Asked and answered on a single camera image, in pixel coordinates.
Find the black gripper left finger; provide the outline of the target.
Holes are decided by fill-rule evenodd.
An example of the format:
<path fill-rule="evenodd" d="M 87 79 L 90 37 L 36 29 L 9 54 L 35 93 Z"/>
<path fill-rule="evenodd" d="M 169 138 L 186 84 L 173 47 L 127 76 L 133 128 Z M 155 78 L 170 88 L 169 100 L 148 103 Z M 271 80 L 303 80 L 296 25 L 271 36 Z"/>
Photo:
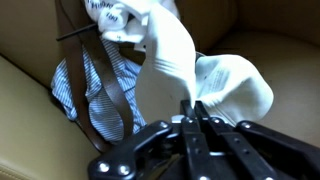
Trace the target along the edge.
<path fill-rule="evenodd" d="M 239 180 L 230 138 L 237 132 L 201 102 L 156 121 L 91 161 L 89 180 Z"/>

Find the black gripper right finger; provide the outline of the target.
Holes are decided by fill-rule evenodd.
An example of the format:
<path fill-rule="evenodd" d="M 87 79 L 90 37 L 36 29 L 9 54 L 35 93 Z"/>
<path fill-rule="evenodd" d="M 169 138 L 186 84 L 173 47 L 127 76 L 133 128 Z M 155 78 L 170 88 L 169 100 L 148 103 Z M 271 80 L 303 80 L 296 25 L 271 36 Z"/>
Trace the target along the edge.
<path fill-rule="evenodd" d="M 318 147 L 252 121 L 232 128 L 220 117 L 209 116 L 200 101 L 195 113 L 236 158 L 242 180 L 320 180 Z"/>

